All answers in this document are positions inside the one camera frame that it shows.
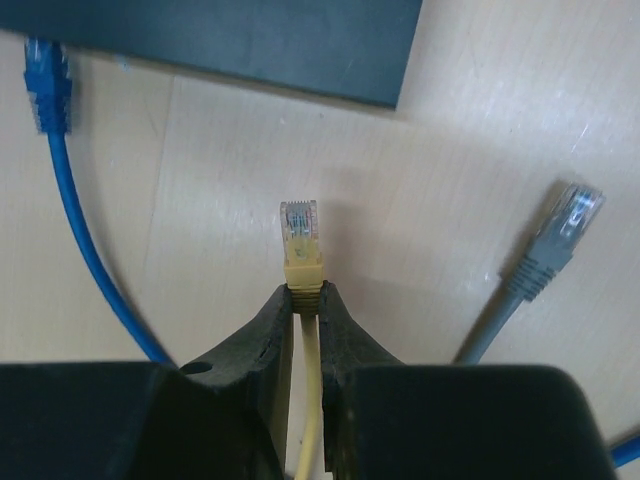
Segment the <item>black network switch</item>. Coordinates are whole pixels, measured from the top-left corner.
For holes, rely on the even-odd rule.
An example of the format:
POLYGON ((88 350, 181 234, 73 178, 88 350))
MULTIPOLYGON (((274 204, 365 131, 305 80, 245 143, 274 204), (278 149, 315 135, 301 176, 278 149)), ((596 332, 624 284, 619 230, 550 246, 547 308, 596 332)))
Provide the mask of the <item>black network switch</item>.
POLYGON ((4 30, 395 108, 419 1, 4 1, 4 30))

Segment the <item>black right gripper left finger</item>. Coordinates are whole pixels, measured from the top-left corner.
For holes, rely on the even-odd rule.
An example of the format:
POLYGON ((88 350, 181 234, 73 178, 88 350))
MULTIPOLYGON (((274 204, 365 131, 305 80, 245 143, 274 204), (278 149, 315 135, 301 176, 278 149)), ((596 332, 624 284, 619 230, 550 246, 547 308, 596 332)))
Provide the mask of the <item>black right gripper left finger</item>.
POLYGON ((142 361, 1 367, 5 479, 280 479, 292 296, 179 367, 142 361))

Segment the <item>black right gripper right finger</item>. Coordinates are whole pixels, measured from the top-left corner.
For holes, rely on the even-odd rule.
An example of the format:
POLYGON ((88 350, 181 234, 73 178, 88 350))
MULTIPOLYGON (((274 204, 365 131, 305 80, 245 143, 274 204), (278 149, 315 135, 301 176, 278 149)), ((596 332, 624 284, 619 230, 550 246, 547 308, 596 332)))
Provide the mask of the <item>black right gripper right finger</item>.
POLYGON ((585 395, 545 365, 407 365, 326 283, 324 465, 337 479, 611 479, 585 395))

